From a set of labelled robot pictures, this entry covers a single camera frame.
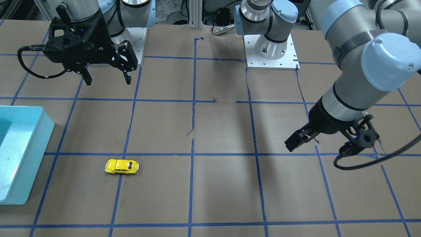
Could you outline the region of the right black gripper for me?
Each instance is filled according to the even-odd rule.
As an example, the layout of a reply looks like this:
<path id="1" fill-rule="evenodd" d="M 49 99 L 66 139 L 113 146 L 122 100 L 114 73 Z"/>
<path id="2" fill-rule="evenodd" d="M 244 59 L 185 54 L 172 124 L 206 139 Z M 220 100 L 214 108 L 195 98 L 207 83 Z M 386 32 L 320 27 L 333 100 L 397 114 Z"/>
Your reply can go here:
<path id="1" fill-rule="evenodd" d="M 121 70 L 127 85 L 131 85 L 132 71 L 138 66 L 130 41 L 115 44 L 111 40 L 101 10 L 80 21 L 72 21 L 66 10 L 58 10 L 50 24 L 43 53 L 53 63 L 62 63 L 66 69 L 81 72 L 87 86 L 93 79 L 86 64 L 108 64 Z"/>

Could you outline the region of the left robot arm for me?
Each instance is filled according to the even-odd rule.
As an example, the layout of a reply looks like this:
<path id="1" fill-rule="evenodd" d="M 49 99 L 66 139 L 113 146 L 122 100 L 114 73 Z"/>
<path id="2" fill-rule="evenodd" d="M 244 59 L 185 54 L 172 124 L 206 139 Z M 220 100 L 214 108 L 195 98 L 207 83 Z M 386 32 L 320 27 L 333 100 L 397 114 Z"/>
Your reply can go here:
<path id="1" fill-rule="evenodd" d="M 321 18 L 322 30 L 342 74 L 309 111 L 309 122 L 286 141 L 289 151 L 320 133 L 341 132 L 340 149 L 354 155 L 379 135 L 365 111 L 420 70 L 420 1 L 337 0 Z"/>

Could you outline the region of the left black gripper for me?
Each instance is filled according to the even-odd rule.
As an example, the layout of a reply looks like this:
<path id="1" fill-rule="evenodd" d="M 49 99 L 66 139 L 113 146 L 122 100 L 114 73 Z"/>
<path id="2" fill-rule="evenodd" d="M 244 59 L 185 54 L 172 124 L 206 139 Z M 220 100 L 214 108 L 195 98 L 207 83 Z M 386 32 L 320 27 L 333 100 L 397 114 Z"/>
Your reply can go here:
<path id="1" fill-rule="evenodd" d="M 321 133 L 341 132 L 348 141 L 340 148 L 339 153 L 344 157 L 353 156 L 366 148 L 374 147 L 379 139 L 379 134 L 370 122 L 372 118 L 371 114 L 360 111 L 355 119 L 338 120 L 328 114 L 323 106 L 315 105 L 309 111 L 309 122 L 287 138 L 285 145 L 292 152 Z"/>

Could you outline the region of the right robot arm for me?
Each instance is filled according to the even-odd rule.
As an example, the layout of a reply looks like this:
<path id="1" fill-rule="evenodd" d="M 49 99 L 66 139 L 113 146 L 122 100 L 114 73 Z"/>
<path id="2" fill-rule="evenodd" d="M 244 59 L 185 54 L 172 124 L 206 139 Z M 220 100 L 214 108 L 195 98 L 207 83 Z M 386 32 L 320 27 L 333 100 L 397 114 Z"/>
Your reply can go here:
<path id="1" fill-rule="evenodd" d="M 148 28 L 156 22 L 154 0 L 45 0 L 53 17 L 45 45 L 33 46 L 63 72 L 80 74 L 90 86 L 87 65 L 119 69 L 126 84 L 140 64 L 139 40 L 129 28 Z"/>

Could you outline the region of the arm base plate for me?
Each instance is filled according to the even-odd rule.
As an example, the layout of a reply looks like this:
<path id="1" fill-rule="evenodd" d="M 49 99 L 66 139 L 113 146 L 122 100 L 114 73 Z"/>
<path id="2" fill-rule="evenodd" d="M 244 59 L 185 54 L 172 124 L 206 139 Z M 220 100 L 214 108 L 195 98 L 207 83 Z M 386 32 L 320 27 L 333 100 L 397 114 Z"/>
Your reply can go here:
<path id="1" fill-rule="evenodd" d="M 247 69 L 300 69 L 291 34 L 282 43 L 271 42 L 263 35 L 243 36 Z"/>
<path id="2" fill-rule="evenodd" d="M 143 65 L 143 55 L 146 45 L 146 33 L 148 28 L 144 27 L 133 27 L 125 28 L 125 30 L 118 34 L 115 37 L 111 37 L 112 41 L 117 44 L 121 43 L 124 40 L 128 40 L 131 43 L 131 46 L 135 52 L 135 55 L 138 60 L 138 65 Z"/>

